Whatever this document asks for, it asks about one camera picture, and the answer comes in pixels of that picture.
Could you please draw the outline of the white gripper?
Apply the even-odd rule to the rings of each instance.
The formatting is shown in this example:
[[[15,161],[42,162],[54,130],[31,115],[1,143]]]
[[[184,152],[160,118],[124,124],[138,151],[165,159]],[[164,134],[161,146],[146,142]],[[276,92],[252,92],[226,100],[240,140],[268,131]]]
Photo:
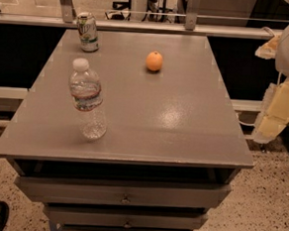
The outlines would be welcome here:
[[[274,36],[255,51],[257,57],[275,58],[278,72],[289,77],[289,25],[282,35]],[[258,113],[252,131],[253,140],[266,144],[276,137],[289,124],[289,79],[275,85],[271,83],[262,98],[261,111]]]

